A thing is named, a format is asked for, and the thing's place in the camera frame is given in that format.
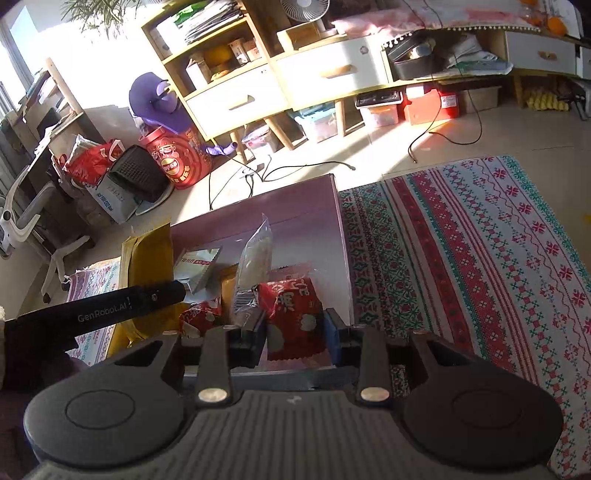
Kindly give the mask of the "small red snack packet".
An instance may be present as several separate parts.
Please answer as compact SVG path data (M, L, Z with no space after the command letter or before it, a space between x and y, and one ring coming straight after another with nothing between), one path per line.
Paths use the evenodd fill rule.
M181 313L179 319L187 334L197 331L200 337L204 337L208 330L223 324L221 298L193 303Z

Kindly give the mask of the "clear white bar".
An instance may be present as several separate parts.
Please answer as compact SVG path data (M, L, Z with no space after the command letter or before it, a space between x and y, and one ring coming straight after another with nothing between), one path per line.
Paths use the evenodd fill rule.
M269 279L273 260L273 231L270 221L263 215L263 222L252 234L240 254L238 271L235 276L235 292L233 292L230 319L235 325L245 323L246 312L256 306L254 288Z

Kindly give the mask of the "plain yellow snack packet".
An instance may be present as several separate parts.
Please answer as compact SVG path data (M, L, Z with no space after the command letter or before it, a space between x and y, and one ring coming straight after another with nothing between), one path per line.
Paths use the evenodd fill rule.
M170 224L163 224L139 236L128 237L121 245L120 288L153 287L173 280L173 246ZM176 306L117 324L107 357L166 331L179 332Z

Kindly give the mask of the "pink snack packet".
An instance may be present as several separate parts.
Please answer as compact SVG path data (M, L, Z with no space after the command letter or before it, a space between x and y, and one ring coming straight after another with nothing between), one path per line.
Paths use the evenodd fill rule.
M311 262L297 263L294 265L287 265L277 267L269 273L270 281L283 281L297 278L311 278L318 277L318 269L315 268Z

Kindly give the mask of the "pink silver cardboard box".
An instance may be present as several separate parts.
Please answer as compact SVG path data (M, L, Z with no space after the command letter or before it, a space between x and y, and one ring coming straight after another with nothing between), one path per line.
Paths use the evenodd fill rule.
M257 195L242 202L176 224L171 229L174 251L221 246L221 267L238 262L249 236L263 219L273 233L273 268L283 274L297 267L310 275L325 308L335 309L342 321L353 321L352 287L335 180L325 175ZM322 367L276 367L266 359L266 339L256 338L263 364L232 374L238 392L259 390L308 393L349 392L353 370Z

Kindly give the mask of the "white office chair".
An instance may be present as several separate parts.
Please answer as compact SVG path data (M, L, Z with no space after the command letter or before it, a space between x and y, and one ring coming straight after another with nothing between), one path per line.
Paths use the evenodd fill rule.
M54 279L57 279L64 291L69 289L69 276L65 271L65 258L83 246L92 247L94 241L87 234L86 229L72 236L72 241L61 242L40 224L43 211L53 197L60 193L60 187L49 179L30 199L24 209L19 207L17 193L21 184L27 179L35 168L38 160L45 154L44 147L35 158L26 165L15 178L8 191L1 197L1 257L8 259L13 252L25 243L30 244L48 265L46 276L40 289L40 295L44 304L52 300L49 288Z

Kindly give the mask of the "patterned woven floor mat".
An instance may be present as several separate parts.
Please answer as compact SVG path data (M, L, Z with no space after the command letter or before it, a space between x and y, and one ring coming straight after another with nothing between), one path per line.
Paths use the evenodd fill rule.
M337 192L351 323L430 330L542 387L564 418L551 469L587 474L590 276L519 162L468 159Z

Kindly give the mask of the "red shopping bag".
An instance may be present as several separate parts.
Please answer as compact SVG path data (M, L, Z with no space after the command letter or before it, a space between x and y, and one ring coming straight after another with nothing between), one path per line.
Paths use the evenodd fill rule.
M57 164L77 185L94 187L111 170L124 150L119 139L99 144L77 135L71 153L62 154Z

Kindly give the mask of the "black mesh basket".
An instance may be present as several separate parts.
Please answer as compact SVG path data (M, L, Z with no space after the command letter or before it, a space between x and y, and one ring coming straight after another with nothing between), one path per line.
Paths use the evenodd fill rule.
M114 162L107 176L140 201L155 202L169 185L169 179L150 153L138 145L127 148Z

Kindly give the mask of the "red cylindrical snack drum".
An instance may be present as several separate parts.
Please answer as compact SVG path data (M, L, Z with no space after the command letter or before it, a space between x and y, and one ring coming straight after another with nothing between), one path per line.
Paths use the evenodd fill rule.
M178 190L192 187L211 173L211 156L193 127L176 134L160 126L139 143Z

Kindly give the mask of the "purple plush toy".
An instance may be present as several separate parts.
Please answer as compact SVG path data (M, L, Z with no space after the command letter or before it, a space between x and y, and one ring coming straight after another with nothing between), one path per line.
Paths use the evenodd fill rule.
M155 160L159 159L155 138L162 132L165 137L184 139L194 149L201 148L212 156L232 156L238 149L235 142L226 147L204 146L200 132L170 82L152 72L144 73L133 81L128 101L130 115L140 132L140 144Z

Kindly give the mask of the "white wooden drawer cabinet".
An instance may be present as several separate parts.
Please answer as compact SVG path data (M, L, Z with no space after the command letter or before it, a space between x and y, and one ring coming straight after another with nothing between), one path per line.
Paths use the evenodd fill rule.
M186 1L171 1L142 31L158 56L189 118L200 134L213 140L223 134L235 138L238 128L263 120L290 147L290 139L276 122L287 110L335 102L338 132L345 132L346 98L390 87L393 78L377 36L349 38L335 35L295 51L280 49L276 31L287 19L276 1L238 1L238 18L226 21L190 43L183 38L165 40L157 28ZM219 63L224 75L190 79L190 58L204 57L216 47L252 40L259 50L256 60L240 64L230 57Z

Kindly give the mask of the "white desk fan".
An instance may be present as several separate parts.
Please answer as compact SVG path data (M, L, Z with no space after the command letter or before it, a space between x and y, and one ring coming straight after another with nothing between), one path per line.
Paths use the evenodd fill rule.
M329 0L280 0L284 13L297 22L314 22L329 11Z

